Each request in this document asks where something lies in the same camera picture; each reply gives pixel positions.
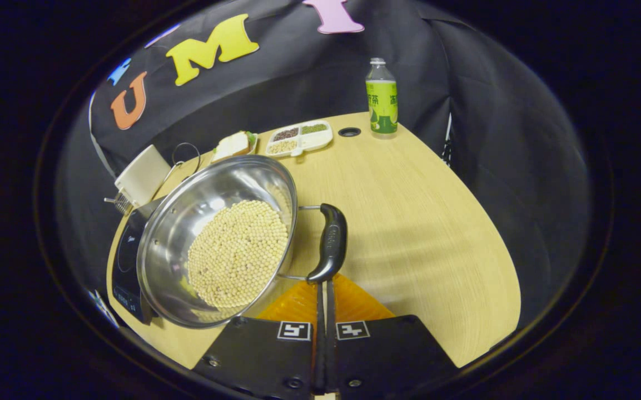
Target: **pink letter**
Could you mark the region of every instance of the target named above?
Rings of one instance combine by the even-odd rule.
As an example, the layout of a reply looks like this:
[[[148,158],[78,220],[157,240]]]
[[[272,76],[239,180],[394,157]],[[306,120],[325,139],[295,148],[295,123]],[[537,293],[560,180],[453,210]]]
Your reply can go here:
[[[342,4],[347,0],[305,0],[303,3],[315,7],[320,16],[320,33],[354,33],[364,31],[364,26],[352,20]]]

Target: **green label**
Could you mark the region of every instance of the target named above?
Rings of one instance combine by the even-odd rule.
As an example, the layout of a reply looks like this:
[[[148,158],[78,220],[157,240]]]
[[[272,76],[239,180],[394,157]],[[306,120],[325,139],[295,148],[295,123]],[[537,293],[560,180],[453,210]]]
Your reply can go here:
[[[378,133],[397,132],[397,82],[366,81],[370,127]]]

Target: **grain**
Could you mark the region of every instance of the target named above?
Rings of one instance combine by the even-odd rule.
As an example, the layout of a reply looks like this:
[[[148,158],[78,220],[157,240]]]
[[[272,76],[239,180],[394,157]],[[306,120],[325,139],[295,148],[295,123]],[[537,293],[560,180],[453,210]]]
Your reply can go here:
[[[288,139],[289,137],[294,137],[298,135],[298,128],[292,128],[292,129],[286,129],[278,132],[277,134],[274,135],[274,140],[272,142],[276,142],[278,140],[283,140],[283,139]]]
[[[313,132],[320,132],[321,130],[326,130],[327,127],[325,124],[315,124],[315,125],[306,125],[300,129],[300,134],[308,134]]]
[[[245,306],[274,276],[287,243],[286,227],[268,203],[223,208],[189,248],[189,281],[211,306]]]
[[[298,143],[296,140],[286,140],[284,142],[279,142],[277,144],[272,144],[269,147],[269,151],[267,153],[269,154],[278,154],[282,152],[289,152],[295,147],[297,147]]]

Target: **bread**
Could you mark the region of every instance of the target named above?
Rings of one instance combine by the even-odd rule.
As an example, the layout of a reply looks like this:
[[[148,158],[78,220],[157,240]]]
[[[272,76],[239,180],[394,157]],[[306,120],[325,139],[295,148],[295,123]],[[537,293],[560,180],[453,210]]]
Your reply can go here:
[[[224,137],[224,139],[219,142],[211,162],[221,161],[222,159],[228,159],[229,157],[247,154],[249,152],[251,152],[249,135],[247,135],[245,131],[236,132],[231,136]]]

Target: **screw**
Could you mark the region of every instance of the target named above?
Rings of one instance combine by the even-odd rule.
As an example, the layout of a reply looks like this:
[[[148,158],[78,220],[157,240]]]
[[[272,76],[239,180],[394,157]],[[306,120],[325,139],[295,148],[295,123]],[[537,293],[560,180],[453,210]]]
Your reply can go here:
[[[303,386],[303,382],[300,379],[288,379],[287,382],[285,382],[285,385],[287,387],[290,387],[290,389],[300,389]]]

